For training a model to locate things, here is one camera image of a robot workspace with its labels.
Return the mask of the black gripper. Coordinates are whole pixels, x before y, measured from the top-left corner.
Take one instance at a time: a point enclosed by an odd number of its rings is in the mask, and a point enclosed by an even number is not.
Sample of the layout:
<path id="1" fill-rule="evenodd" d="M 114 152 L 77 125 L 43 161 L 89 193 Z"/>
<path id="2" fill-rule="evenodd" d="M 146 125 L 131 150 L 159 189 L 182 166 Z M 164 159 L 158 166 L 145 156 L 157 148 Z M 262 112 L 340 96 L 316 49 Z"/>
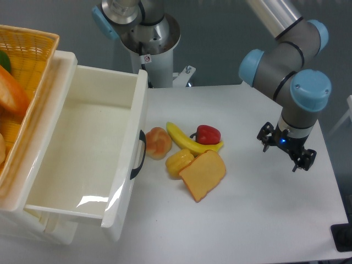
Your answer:
<path id="1" fill-rule="evenodd" d="M 297 169 L 308 171 L 313 165 L 317 152 L 312 149 L 305 149 L 305 142 L 308 136 L 292 133 L 289 129 L 281 130 L 278 126 L 274 129 L 270 122 L 266 122 L 260 129 L 257 139 L 263 144 L 263 152 L 275 145 L 287 153 L 294 162 L 292 172 Z"/>

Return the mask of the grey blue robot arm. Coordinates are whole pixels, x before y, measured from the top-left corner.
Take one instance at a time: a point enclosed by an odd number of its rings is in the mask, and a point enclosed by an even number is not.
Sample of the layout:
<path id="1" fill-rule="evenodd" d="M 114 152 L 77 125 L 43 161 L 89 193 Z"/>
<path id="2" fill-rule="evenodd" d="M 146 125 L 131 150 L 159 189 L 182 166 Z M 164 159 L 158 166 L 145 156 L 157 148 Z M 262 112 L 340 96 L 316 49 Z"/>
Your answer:
<path id="1" fill-rule="evenodd" d="M 305 142 L 327 105 L 331 82 L 305 64 L 326 46 L 329 34 L 319 21 L 305 20 L 291 1 L 248 1 L 249 7 L 277 41 L 270 53 L 250 51 L 239 66 L 239 77 L 282 107 L 277 125 L 266 123 L 257 138 L 264 149 L 278 147 L 295 168 L 308 170 L 316 152 Z M 184 87 L 192 70 L 173 70 L 173 50 L 180 27 L 165 13 L 163 1 L 101 1 L 91 11 L 101 32 L 121 40 L 134 70 L 148 73 L 152 88 Z"/>

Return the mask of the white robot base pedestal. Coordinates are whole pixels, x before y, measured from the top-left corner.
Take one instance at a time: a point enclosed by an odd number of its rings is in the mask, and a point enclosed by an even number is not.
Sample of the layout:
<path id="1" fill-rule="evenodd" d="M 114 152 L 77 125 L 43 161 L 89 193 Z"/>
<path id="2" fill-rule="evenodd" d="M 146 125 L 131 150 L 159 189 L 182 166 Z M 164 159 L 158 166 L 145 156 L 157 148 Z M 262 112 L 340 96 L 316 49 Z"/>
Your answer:
<path id="1" fill-rule="evenodd" d="M 137 25 L 121 36 L 129 51 L 133 72 L 147 71 L 148 85 L 152 88 L 187 87 L 196 68 L 187 65 L 174 71 L 174 49 L 180 41 L 177 21 L 165 14 L 156 25 Z"/>

